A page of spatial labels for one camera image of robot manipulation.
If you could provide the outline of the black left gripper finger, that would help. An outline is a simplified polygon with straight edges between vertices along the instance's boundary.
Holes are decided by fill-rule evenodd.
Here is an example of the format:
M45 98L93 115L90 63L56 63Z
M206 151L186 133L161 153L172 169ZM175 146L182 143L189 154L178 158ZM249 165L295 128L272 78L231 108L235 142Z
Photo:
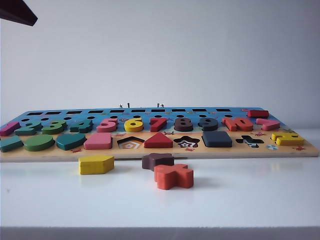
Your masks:
M0 18L34 26L38 17L23 0L0 0Z

